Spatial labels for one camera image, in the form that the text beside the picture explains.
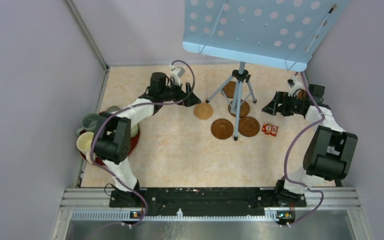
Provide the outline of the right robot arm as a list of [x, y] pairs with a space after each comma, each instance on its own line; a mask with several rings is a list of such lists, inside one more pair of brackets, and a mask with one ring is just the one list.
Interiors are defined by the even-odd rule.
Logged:
[[279, 206], [300, 201], [308, 187], [343, 180], [348, 175], [358, 137], [337, 124], [331, 108], [323, 103], [324, 93], [325, 87], [317, 84], [310, 84], [308, 90], [297, 89], [294, 96], [277, 91], [262, 108], [262, 112], [273, 116], [302, 115], [315, 127], [302, 166], [276, 182], [273, 200]]

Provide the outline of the light wooden coaster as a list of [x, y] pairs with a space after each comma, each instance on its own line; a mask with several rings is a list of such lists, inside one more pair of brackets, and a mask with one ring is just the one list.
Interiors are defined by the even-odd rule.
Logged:
[[195, 105], [193, 109], [193, 114], [199, 120], [207, 120], [214, 113], [213, 107], [209, 103], [199, 103]]

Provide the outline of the dark wooden coaster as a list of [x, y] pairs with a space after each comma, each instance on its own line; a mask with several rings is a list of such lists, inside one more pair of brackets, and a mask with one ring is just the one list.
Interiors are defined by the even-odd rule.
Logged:
[[225, 96], [228, 99], [232, 99], [235, 94], [236, 89], [236, 82], [235, 81], [229, 81], [223, 88], [222, 91], [224, 92]]
[[210, 131], [215, 138], [226, 140], [233, 135], [234, 126], [228, 119], [219, 118], [211, 124]]
[[260, 131], [260, 123], [251, 116], [244, 116], [239, 119], [238, 132], [248, 138], [256, 136]]
[[304, 89], [299, 89], [296, 91], [296, 97], [301, 100], [305, 100], [308, 98], [308, 93]]
[[[231, 116], [236, 117], [235, 113], [231, 113], [231, 108], [232, 108], [232, 106], [228, 105], [228, 113]], [[242, 99], [241, 100], [241, 105], [240, 105], [239, 117], [240, 118], [246, 117], [249, 114], [250, 109], [251, 109], [251, 107], [250, 107], [249, 103]]]

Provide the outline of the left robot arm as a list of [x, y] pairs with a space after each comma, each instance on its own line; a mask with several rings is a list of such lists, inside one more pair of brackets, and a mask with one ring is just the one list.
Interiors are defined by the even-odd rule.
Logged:
[[155, 115], [164, 105], [192, 107], [202, 101], [190, 83], [176, 83], [165, 73], [154, 72], [150, 85], [132, 104], [113, 113], [99, 114], [89, 155], [104, 162], [115, 182], [115, 194], [129, 207], [140, 202], [139, 182], [128, 161], [131, 129], [147, 117]]

